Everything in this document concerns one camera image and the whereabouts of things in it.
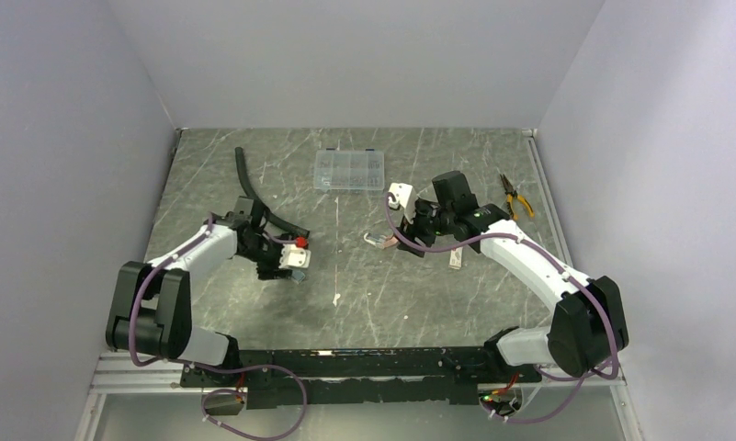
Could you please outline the white staple box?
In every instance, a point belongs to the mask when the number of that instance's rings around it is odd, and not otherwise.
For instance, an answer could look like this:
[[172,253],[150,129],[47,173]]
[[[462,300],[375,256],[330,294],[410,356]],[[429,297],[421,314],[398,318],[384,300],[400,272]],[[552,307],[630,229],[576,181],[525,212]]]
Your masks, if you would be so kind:
[[460,270],[463,264],[463,248],[458,247],[450,251],[448,267],[455,270]]

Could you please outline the blue mini stapler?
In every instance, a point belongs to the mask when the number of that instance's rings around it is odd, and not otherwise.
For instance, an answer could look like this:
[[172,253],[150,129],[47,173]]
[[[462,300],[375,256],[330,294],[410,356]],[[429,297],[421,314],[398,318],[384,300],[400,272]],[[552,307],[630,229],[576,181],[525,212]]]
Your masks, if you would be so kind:
[[302,271],[293,270],[290,277],[296,283],[301,283],[305,279],[305,274]]

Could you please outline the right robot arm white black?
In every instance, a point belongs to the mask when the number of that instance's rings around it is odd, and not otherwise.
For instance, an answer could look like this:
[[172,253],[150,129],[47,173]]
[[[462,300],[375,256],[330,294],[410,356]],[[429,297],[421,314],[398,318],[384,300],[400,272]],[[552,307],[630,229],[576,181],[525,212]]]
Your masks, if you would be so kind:
[[451,248],[437,247],[435,240],[452,236],[458,248],[469,247],[517,277],[551,312],[547,326],[515,326],[486,341],[488,377],[504,381],[524,365],[554,366],[571,379],[617,376],[628,330],[614,280],[591,278],[563,263],[503,209],[478,205],[473,196],[464,203],[440,204],[388,192],[384,209],[387,216],[403,213],[400,224],[390,225],[402,248],[419,256],[446,253]]

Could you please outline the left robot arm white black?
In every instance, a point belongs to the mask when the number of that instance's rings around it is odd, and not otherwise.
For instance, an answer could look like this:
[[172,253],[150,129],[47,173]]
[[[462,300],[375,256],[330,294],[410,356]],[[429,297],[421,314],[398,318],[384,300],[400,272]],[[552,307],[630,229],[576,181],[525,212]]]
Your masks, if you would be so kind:
[[261,223],[212,215],[170,252],[121,267],[105,331],[108,347],[129,351],[138,367],[163,359],[200,364],[217,385],[234,383],[241,373],[239,344],[194,325],[191,289],[235,256],[255,263],[262,280],[298,278],[310,261],[302,236],[273,236]]

